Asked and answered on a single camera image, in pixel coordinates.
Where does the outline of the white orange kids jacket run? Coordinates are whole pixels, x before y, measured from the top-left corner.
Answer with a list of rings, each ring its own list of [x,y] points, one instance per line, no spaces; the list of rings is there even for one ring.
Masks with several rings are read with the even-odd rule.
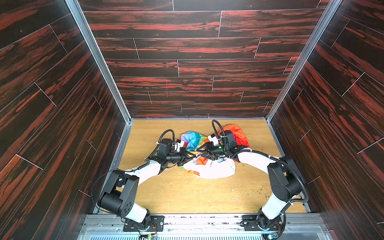
[[[249,141],[237,125],[231,124],[210,136],[189,131],[181,135],[186,150],[195,158],[180,166],[187,172],[203,179],[227,178],[235,174],[235,161],[230,159],[230,150],[249,146]]]

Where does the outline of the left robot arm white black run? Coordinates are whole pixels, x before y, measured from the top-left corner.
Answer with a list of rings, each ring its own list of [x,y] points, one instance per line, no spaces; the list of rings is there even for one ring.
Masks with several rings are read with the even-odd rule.
[[[128,219],[147,228],[150,211],[136,204],[136,195],[140,184],[151,177],[161,174],[169,164],[181,166],[193,160],[195,154],[181,148],[179,152],[166,150],[157,152],[146,159],[146,163],[129,171],[112,170],[105,183],[97,204],[112,214]]]

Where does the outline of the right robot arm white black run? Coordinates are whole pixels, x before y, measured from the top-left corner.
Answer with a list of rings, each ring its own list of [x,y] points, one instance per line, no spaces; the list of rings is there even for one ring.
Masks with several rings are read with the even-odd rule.
[[[293,165],[282,158],[252,150],[235,142],[214,145],[203,144],[197,151],[210,160],[228,158],[248,164],[268,174],[272,195],[258,212],[260,224],[275,222],[293,203],[306,203],[309,200],[305,182]]]

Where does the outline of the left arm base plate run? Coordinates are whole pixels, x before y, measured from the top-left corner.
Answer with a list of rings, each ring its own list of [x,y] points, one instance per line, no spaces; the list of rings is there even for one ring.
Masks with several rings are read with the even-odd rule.
[[[164,230],[164,222],[165,216],[161,215],[150,215],[141,223],[126,219],[123,232],[162,232]]]

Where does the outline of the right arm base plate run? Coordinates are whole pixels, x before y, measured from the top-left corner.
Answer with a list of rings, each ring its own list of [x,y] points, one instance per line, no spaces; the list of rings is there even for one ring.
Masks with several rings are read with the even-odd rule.
[[[240,226],[245,231],[280,231],[282,229],[283,220],[276,217],[273,220],[268,219],[264,215],[243,215]]]

